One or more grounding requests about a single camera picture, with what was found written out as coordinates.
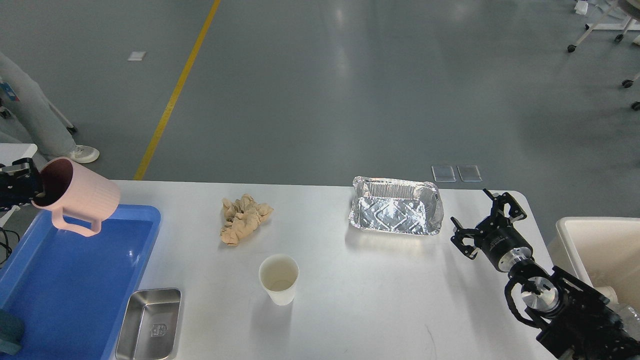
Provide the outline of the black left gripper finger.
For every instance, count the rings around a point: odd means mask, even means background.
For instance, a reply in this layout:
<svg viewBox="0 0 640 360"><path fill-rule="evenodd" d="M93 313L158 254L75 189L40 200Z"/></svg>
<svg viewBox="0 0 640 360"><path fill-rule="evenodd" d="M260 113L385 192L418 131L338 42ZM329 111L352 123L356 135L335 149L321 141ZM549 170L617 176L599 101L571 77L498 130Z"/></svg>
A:
<svg viewBox="0 0 640 360"><path fill-rule="evenodd" d="M20 158L0 167L0 209L22 207L45 196L41 174L32 158Z"/></svg>

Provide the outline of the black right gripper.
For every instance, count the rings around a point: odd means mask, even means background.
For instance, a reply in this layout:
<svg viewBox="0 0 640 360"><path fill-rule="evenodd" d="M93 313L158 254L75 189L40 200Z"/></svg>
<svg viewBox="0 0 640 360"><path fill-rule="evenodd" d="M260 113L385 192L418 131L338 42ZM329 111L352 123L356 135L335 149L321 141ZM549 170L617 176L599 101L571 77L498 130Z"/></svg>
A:
<svg viewBox="0 0 640 360"><path fill-rule="evenodd" d="M527 218L527 214L512 194L482 191L491 199L489 216L477 224L477 228L463 228L455 218L454 234L450 241L470 260L475 260L481 250L499 272L509 272L515 264L533 258L533 248L516 230L513 223Z"/></svg>

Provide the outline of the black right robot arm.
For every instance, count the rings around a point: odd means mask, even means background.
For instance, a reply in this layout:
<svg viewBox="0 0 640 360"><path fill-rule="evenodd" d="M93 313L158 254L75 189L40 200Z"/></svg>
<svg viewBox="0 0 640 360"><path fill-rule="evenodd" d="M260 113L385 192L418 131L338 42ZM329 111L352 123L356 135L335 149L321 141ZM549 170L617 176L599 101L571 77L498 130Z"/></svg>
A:
<svg viewBox="0 0 640 360"><path fill-rule="evenodd" d="M503 294L515 319L539 330L535 339L558 360L637 360L639 340L610 308L610 299L558 266L548 273L537 264L514 226L526 218L521 205L508 192L483 192L491 200L489 215L472 228L451 218L450 240L468 259L482 251L507 275Z"/></svg>

